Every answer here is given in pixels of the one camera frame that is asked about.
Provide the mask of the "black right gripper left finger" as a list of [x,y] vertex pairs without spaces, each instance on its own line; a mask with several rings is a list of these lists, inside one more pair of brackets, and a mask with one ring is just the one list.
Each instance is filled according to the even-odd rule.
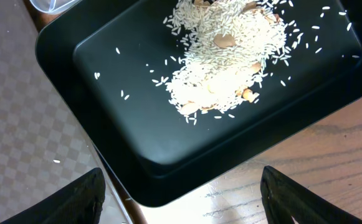
[[96,167],[1,224],[98,224],[104,201],[105,179]]

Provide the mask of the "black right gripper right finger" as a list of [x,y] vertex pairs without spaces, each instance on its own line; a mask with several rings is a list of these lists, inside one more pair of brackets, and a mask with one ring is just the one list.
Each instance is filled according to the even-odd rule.
[[269,224],[362,224],[358,217],[334,206],[271,166],[265,166],[260,192]]

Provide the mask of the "black waste tray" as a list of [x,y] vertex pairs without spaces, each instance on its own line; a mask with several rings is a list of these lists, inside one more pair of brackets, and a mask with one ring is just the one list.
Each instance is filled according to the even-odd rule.
[[293,1],[302,31],[260,96],[186,121],[161,78],[180,68],[163,23],[174,1],[79,1],[36,42],[37,61],[131,198],[160,207],[362,96],[362,1]]

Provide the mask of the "brown plastic tray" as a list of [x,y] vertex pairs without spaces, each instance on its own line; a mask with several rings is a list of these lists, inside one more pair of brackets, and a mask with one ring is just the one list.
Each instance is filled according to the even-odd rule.
[[102,167],[40,69],[36,36],[21,1],[0,1],[0,222]]

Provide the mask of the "food scraps rice pile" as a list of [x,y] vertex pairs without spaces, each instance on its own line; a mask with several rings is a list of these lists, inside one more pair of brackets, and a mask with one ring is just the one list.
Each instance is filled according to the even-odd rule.
[[352,65],[362,48],[334,1],[138,1],[78,45],[93,90],[126,128],[219,119],[274,73]]

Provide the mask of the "clear plastic bin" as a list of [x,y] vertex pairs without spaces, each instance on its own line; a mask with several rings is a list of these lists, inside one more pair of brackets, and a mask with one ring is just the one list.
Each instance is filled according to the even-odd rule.
[[29,0],[32,6],[39,12],[56,15],[60,14],[80,0]]

